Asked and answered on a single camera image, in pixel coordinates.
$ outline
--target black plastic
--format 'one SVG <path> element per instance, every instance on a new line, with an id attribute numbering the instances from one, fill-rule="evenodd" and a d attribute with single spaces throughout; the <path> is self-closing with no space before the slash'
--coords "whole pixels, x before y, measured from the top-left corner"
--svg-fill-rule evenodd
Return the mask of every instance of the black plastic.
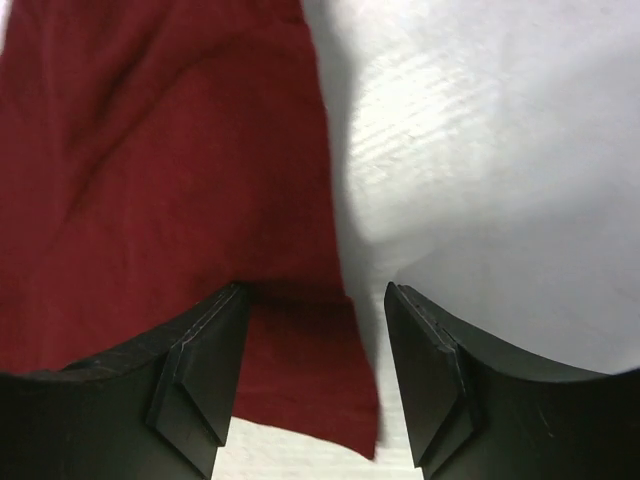
<path id="1" fill-rule="evenodd" d="M 232 285 L 60 372 L 0 373 L 0 479 L 211 478 L 248 321 Z"/>
<path id="2" fill-rule="evenodd" d="M 390 284 L 385 310 L 417 467 L 429 480 L 640 478 L 640 370 L 521 350 Z"/>

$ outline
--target white surface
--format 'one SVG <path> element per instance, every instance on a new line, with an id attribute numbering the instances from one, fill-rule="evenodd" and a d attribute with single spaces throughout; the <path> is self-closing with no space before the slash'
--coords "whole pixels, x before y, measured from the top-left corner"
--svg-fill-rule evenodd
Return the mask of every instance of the white surface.
<path id="1" fill-rule="evenodd" d="M 420 478 L 381 299 L 425 254 L 428 268 L 404 278 L 420 277 L 434 300 L 503 338 L 600 370 L 640 364 L 640 4 L 304 3 L 345 279 L 377 365 L 386 435 L 373 464 L 234 420 L 214 478 Z M 576 326 L 577 340 L 566 335 Z"/>

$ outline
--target red cloth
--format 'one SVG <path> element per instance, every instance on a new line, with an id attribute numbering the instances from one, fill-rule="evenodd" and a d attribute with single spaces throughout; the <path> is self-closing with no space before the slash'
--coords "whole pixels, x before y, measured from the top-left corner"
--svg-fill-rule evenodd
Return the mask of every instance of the red cloth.
<path id="1" fill-rule="evenodd" d="M 327 143 L 297 1 L 15 0 L 0 368 L 61 368 L 249 282 L 236 414 L 372 457 Z"/>

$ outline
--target red fabric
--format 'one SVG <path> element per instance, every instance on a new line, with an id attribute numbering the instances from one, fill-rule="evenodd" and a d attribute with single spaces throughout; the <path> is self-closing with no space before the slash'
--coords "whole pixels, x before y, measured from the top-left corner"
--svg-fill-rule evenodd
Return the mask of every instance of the red fabric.
<path id="1" fill-rule="evenodd" d="M 295 1 L 15 0 L 0 368 L 61 368 L 249 282 L 236 414 L 372 457 L 315 62 Z"/>

